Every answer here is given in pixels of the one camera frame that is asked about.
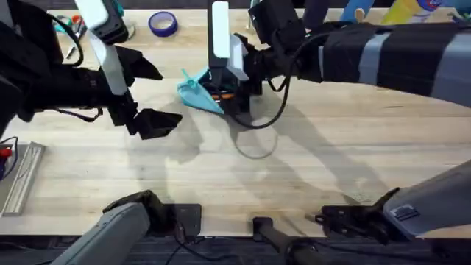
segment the label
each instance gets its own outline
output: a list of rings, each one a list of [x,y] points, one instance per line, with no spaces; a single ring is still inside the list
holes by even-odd
[[[427,11],[434,11],[437,7],[442,5],[442,0],[417,0],[419,6]]]
[[[390,210],[389,213],[391,213],[391,215],[394,216],[398,221],[405,221],[420,215],[419,212],[409,204]]]

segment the orange object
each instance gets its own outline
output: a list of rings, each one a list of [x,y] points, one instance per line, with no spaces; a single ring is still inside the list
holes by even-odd
[[[73,15],[73,16],[71,17],[72,23],[74,23],[74,24],[79,23],[80,19],[82,19],[82,16],[81,16],[81,15]]]
[[[218,95],[212,95],[213,99],[217,100],[219,99]],[[232,99],[234,97],[234,94],[222,94],[223,99]]]

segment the light wooden tabletop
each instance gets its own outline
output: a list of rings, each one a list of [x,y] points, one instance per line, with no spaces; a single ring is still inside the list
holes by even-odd
[[[206,12],[173,10],[180,30],[170,38],[148,30],[154,12],[126,11],[137,32],[124,46],[141,50],[165,79],[137,80],[131,91],[141,107],[183,114],[181,124],[169,137],[142,141],[106,114],[93,124],[51,111],[30,124],[14,120],[4,137],[48,149],[24,213],[0,218],[0,234],[82,234],[113,200],[151,189],[164,202],[200,203],[202,235],[248,236],[252,217],[270,216],[286,233],[322,236],[305,219],[322,205],[369,205],[471,158],[470,109],[368,85],[293,80],[282,118],[257,131],[185,107],[176,88],[181,68],[195,74],[207,65]],[[246,22],[246,10],[231,11],[232,32],[257,43]],[[60,42],[65,51],[70,41]],[[95,68],[86,38],[82,45],[84,66]],[[256,123],[281,103],[265,92],[253,99]],[[471,229],[433,236],[471,236]]]

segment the blue painter's tape roll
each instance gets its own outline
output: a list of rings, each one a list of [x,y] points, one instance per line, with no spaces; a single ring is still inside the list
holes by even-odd
[[[170,21],[170,25],[164,29],[158,28],[158,24],[163,21]],[[171,36],[178,30],[177,18],[175,18],[175,15],[170,12],[157,12],[149,18],[149,28],[152,33],[158,37]]]

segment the yellow bottle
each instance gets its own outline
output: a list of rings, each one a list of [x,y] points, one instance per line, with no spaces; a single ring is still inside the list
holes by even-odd
[[[442,0],[396,0],[381,23],[383,25],[424,22]]]

